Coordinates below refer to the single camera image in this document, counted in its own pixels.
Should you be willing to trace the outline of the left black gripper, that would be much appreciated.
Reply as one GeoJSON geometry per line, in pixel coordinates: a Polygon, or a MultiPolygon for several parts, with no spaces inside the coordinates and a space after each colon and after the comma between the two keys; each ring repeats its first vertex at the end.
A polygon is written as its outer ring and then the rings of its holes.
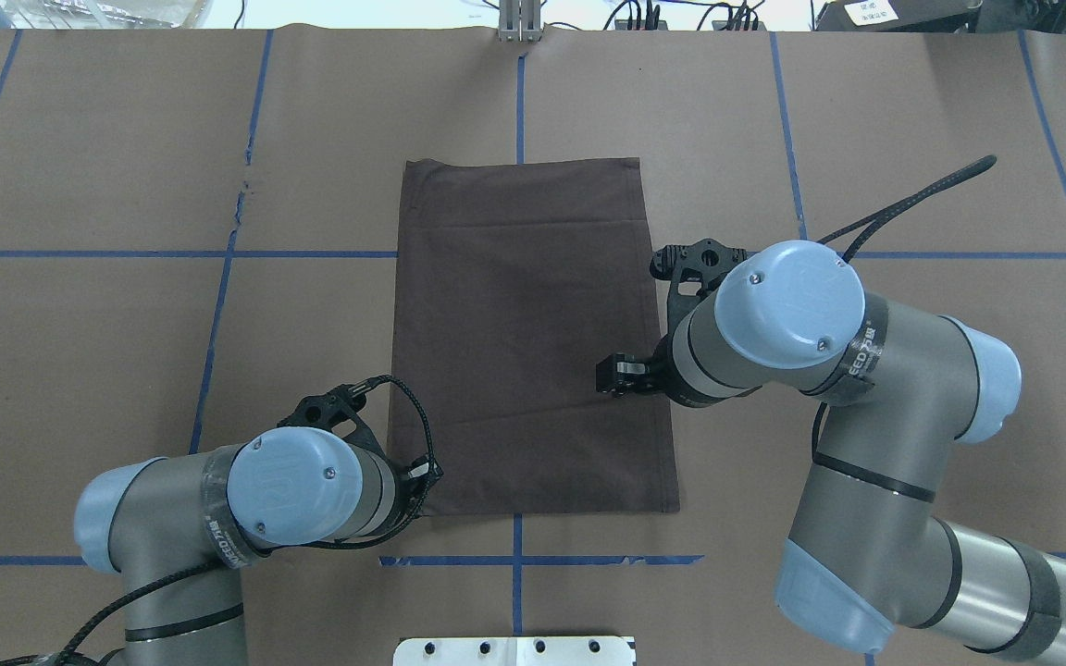
{"type": "MultiPolygon", "coordinates": [[[[341,423],[352,423],[353,431],[344,441],[360,450],[385,454],[379,439],[359,415],[367,405],[368,392],[375,387],[371,384],[343,384],[321,395],[302,397],[292,413],[279,421],[279,427],[313,427],[334,434],[341,423]]],[[[433,486],[442,476],[443,468],[430,452],[403,469],[399,475],[399,490],[405,500],[403,510],[422,514],[433,486]]]]}

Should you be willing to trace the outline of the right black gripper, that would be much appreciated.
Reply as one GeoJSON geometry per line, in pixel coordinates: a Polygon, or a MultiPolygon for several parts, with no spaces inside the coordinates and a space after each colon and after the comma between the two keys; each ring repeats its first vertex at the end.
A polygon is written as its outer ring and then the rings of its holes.
{"type": "MultiPolygon", "coordinates": [[[[733,269],[749,258],[749,250],[702,239],[690,245],[667,244],[657,249],[649,274],[669,285],[665,300],[667,330],[673,332],[684,316],[712,295],[733,269]]],[[[663,393],[665,355],[649,357],[615,352],[595,366],[595,389],[601,395],[659,395],[663,393]]]]}

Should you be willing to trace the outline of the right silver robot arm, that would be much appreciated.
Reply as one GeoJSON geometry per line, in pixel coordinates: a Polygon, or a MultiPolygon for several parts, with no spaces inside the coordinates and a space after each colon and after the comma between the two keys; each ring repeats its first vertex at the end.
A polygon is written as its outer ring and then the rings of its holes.
{"type": "Polygon", "coordinates": [[[1023,370],[1007,344],[865,290],[842,254],[810,240],[668,245],[651,274],[671,285],[668,332],[648,357],[597,363],[598,392],[702,408],[777,384],[818,401],[775,581],[787,619],[863,655],[904,626],[1066,665],[1066,561],[934,516],[952,448],[992,438],[1018,408],[1023,370]]]}

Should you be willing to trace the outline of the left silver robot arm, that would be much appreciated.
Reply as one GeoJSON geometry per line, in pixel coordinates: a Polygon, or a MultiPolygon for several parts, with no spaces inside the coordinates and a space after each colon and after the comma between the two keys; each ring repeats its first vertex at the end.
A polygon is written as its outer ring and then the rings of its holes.
{"type": "Polygon", "coordinates": [[[95,572],[123,579],[55,652],[13,665],[245,665],[242,570],[280,549],[369,549],[422,513],[441,468],[429,415],[397,376],[304,397],[245,443],[123,465],[88,482],[72,539],[95,572]],[[388,458],[361,418],[393,385],[419,417],[426,450],[388,458]]]}

